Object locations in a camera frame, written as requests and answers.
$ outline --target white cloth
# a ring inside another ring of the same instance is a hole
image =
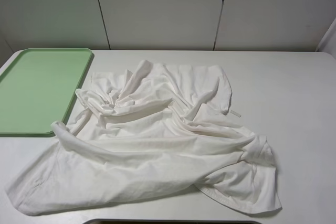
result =
[[[266,137],[232,123],[219,66],[142,61],[95,73],[76,90],[83,111],[52,125],[53,144],[6,187],[27,215],[164,196],[194,184],[248,214],[281,207]]]

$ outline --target table surface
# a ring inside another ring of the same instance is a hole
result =
[[[220,65],[232,86],[229,117],[267,135],[278,165],[283,210],[247,216],[208,198],[195,187],[148,201],[25,216],[0,190],[0,223],[71,223],[117,220],[245,220],[260,223],[333,223],[336,206],[336,60],[322,52],[100,51],[94,71],[123,73],[147,59],[168,64]],[[18,52],[0,69],[0,73]],[[76,103],[72,116],[80,110]],[[49,138],[1,137],[0,186],[40,153]]]

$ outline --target green tray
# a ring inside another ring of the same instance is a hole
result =
[[[32,48],[0,76],[0,136],[52,136],[67,122],[93,54],[87,48]]]

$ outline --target crumpled white fabric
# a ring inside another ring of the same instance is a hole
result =
[[[5,188],[27,215],[164,196],[194,184],[256,214],[281,207],[266,137],[223,113],[231,97],[219,66],[142,61],[135,73],[95,73],[73,124]]]

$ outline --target white table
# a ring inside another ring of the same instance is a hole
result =
[[[254,220],[260,223],[334,223],[336,206],[336,60],[322,52],[93,51],[94,71],[135,70],[142,59],[221,65],[232,85],[229,117],[266,134],[278,162],[283,210],[247,216],[211,200],[194,187],[132,204],[38,217],[25,216],[0,191],[0,223],[71,223],[91,219]],[[6,66],[17,56],[13,54]],[[43,150],[48,138],[0,138],[0,186]]]

